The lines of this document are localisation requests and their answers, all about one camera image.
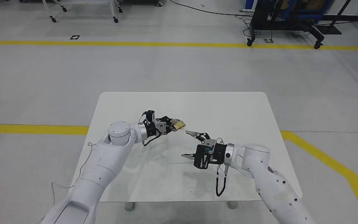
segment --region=table leg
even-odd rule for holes
[[[135,202],[126,202],[124,205],[124,209],[128,212],[133,211],[135,208]]]
[[[226,202],[226,205],[230,208],[230,209],[236,209],[238,207],[237,202]]]

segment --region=gray floor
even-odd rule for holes
[[[49,4],[0,2],[0,40],[245,43],[245,25],[231,16],[183,8],[123,6],[116,25],[104,1]],[[200,0],[181,0],[200,7]],[[241,1],[205,1],[205,9],[237,13]],[[326,45],[355,45],[357,24],[337,27]],[[257,40],[270,33],[262,33]],[[277,44],[314,39],[274,32]],[[249,48],[151,48],[0,45],[0,123],[89,125],[104,91],[262,91],[281,130],[292,130],[358,173],[356,51]],[[50,182],[69,184],[84,136],[0,135],[0,223],[36,223],[52,205]],[[358,201],[346,179],[285,141],[317,223],[356,223]],[[66,195],[57,189],[58,199]],[[262,202],[101,203],[96,223],[276,223]]]

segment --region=black cable on floor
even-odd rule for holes
[[[207,13],[211,13],[211,14],[217,14],[217,15],[224,15],[224,16],[244,16],[244,17],[252,17],[252,15],[241,15],[241,14],[230,14],[230,13],[220,13],[220,12],[210,12],[210,11],[206,11],[206,10],[201,10],[199,8],[194,8],[194,7],[191,7],[191,6],[187,6],[185,4],[180,4],[180,3],[177,3],[173,0],[170,0],[172,3],[174,4],[178,4],[179,6],[184,6],[184,7],[187,7],[187,8],[192,8],[193,10],[198,10],[200,12],[207,12]]]

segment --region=white cable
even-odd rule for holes
[[[55,189],[54,189],[54,185],[56,185],[56,186],[58,186],[60,188],[64,188],[64,189],[70,189],[70,188],[73,188],[76,185],[76,183],[78,182],[79,178],[81,177],[82,168],[85,166],[85,164],[87,163],[88,159],[90,158],[90,156],[92,154],[93,147],[96,144],[92,144],[92,142],[88,142],[87,145],[91,146],[91,151],[89,152],[89,155],[88,155],[87,159],[85,160],[85,162],[83,163],[83,165],[79,169],[79,174],[78,174],[78,177],[77,177],[76,181],[74,182],[74,184],[72,186],[62,186],[60,184],[57,184],[56,182],[51,182],[51,189],[52,189],[52,196],[53,196],[53,199],[54,199],[54,205],[55,205]]]

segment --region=cardboard box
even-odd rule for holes
[[[290,0],[284,0],[281,9],[285,10],[289,7]],[[302,5],[306,6],[306,10],[322,10],[326,5],[327,0],[303,0]]]

